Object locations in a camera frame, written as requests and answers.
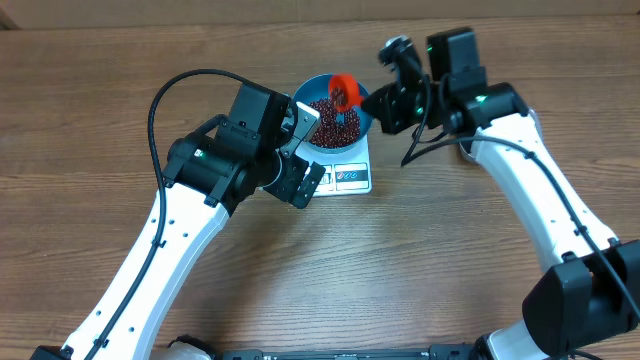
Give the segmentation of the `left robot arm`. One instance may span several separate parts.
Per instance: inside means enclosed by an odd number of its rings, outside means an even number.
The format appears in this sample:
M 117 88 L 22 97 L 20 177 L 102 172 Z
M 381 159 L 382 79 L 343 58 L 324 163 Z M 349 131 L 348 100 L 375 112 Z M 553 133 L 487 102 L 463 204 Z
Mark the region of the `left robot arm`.
M 108 289 L 60 346 L 35 359 L 147 359 L 177 294 L 204 249 L 256 189 L 302 209 L 325 169 L 296 155 L 319 113 L 244 83 L 230 114 L 217 115 L 170 148 L 138 239 Z

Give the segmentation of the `red measuring scoop blue handle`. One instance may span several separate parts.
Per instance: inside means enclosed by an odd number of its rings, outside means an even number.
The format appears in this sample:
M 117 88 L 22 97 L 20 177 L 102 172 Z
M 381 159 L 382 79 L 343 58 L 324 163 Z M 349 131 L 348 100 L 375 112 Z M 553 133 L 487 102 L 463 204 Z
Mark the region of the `red measuring scoop blue handle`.
M 364 100 L 359 83 L 351 74 L 332 75 L 329 79 L 328 91 L 333 107 L 340 113 L 359 107 Z

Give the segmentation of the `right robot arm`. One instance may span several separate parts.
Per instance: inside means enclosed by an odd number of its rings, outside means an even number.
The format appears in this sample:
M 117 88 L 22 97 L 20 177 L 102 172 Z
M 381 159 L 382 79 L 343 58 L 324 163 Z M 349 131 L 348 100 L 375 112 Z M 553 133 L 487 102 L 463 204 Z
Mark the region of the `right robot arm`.
M 508 83 L 490 84 L 469 28 L 433 34 L 422 63 L 406 36 L 380 62 L 397 75 L 361 107 L 386 134 L 413 132 L 405 161 L 456 145 L 501 188 L 543 275 L 522 317 L 472 344 L 433 345 L 432 359 L 569 359 L 639 323 L 639 245 L 621 242 L 581 200 L 547 150 L 535 112 Z

